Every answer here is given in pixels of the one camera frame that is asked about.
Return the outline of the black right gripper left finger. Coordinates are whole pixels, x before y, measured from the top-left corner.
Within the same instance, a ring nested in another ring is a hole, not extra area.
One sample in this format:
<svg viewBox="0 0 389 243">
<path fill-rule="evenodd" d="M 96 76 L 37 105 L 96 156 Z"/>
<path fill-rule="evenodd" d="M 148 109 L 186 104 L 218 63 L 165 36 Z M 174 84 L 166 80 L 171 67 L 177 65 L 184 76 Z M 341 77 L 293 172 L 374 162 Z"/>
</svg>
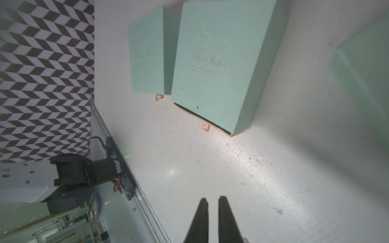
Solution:
<svg viewBox="0 0 389 243">
<path fill-rule="evenodd" d="M 188 230 L 184 243 L 208 243 L 209 212 L 206 198 L 202 198 Z"/>
</svg>

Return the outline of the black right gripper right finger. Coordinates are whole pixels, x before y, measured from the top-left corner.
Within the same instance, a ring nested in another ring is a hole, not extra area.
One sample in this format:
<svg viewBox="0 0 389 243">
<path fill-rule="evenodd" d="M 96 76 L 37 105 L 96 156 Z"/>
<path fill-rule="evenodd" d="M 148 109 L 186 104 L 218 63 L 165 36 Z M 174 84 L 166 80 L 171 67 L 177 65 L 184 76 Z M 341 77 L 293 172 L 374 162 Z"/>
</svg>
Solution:
<svg viewBox="0 0 389 243">
<path fill-rule="evenodd" d="M 244 242 L 226 196 L 218 200 L 218 235 L 220 243 Z"/>
</svg>

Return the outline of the mint green drawer jewelry box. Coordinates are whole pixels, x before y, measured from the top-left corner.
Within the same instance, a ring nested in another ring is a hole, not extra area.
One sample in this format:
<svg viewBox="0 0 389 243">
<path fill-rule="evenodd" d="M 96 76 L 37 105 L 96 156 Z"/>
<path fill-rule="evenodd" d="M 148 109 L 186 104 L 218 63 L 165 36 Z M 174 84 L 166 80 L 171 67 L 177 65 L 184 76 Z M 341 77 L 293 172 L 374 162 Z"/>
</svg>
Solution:
<svg viewBox="0 0 389 243">
<path fill-rule="evenodd" d="M 389 14 L 335 48 L 330 67 L 385 148 L 389 146 Z"/>
</svg>

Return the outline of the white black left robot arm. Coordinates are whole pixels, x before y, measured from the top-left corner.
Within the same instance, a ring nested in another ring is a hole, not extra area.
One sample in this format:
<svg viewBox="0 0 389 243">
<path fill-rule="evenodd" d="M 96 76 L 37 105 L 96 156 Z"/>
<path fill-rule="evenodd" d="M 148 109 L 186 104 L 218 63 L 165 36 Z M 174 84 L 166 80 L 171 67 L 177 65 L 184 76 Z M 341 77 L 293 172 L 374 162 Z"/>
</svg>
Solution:
<svg viewBox="0 0 389 243">
<path fill-rule="evenodd" d="M 1 203 L 47 203 L 51 214 L 81 205 L 97 185 L 117 179 L 117 159 L 92 161 L 77 154 L 1 164 Z"/>
</svg>

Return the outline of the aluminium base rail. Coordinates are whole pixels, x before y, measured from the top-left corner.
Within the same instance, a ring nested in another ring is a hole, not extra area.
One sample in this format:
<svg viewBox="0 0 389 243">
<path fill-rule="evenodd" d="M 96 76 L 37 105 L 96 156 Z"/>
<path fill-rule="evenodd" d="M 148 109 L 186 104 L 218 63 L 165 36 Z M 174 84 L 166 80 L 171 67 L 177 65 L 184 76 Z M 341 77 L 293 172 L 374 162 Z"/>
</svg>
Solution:
<svg viewBox="0 0 389 243">
<path fill-rule="evenodd" d="M 96 187 L 98 218 L 107 243 L 168 243 L 170 240 L 157 219 L 138 182 L 111 136 L 94 100 L 91 105 L 89 158 L 111 159 L 119 175 Z"/>
</svg>

